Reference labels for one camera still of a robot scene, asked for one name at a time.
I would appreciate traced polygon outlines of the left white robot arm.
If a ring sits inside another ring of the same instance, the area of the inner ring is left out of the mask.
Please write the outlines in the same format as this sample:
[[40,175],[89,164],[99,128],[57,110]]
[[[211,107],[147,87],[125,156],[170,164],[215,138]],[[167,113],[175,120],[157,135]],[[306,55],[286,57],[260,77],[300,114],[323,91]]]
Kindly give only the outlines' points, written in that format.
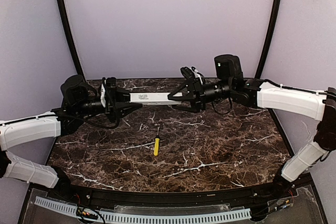
[[60,89],[63,95],[60,108],[1,121],[1,177],[54,188],[60,180],[67,179],[60,168],[36,164],[9,149],[43,138],[70,135],[83,123],[113,130],[124,116],[142,108],[142,104],[131,102],[129,91],[116,86],[115,78],[103,78],[100,90],[96,90],[77,74],[69,77]]

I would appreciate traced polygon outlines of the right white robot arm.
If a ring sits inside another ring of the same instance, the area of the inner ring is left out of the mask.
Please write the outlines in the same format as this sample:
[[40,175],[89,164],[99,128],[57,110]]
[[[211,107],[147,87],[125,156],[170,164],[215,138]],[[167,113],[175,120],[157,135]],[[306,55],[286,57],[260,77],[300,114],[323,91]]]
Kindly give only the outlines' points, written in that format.
[[176,109],[200,112],[207,103],[228,99],[249,108],[277,109],[301,114],[318,121],[313,139],[282,167],[277,178],[294,182],[324,154],[335,150],[335,89],[305,90],[276,84],[270,80],[244,78],[238,56],[215,57],[219,81],[205,83],[195,68],[183,67],[185,81],[167,97],[190,103]]

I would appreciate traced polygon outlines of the white remote control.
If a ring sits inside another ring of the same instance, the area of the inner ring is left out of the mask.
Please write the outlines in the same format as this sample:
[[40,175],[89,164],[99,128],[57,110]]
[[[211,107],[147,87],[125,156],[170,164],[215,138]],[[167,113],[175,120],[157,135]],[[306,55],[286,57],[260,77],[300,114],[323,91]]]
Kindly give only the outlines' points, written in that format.
[[181,101],[169,100],[168,92],[130,93],[130,102],[143,105],[180,105]]

